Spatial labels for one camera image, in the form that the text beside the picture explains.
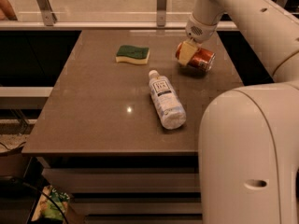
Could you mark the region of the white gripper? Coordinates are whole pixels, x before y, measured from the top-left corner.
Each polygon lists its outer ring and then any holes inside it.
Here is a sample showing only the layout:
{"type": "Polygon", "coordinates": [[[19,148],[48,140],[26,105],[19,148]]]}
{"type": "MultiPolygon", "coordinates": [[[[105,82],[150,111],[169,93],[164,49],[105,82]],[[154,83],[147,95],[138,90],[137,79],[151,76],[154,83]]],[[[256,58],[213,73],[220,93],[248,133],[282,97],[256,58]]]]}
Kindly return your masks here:
{"type": "Polygon", "coordinates": [[[205,25],[191,15],[187,21],[185,32],[189,39],[180,46],[178,62],[186,66],[194,54],[199,50],[197,43],[206,42],[215,32],[217,25],[205,25]]]}

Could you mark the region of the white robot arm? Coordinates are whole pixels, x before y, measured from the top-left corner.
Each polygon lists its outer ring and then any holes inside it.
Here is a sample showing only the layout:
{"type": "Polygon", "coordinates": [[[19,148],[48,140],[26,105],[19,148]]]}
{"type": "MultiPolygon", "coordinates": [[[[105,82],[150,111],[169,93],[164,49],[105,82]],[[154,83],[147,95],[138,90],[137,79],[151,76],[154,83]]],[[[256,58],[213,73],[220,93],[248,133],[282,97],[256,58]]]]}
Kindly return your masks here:
{"type": "Polygon", "coordinates": [[[203,224],[298,224],[299,21],[271,0],[197,0],[187,35],[206,42],[222,14],[273,81],[221,94],[202,117],[203,224]]]}

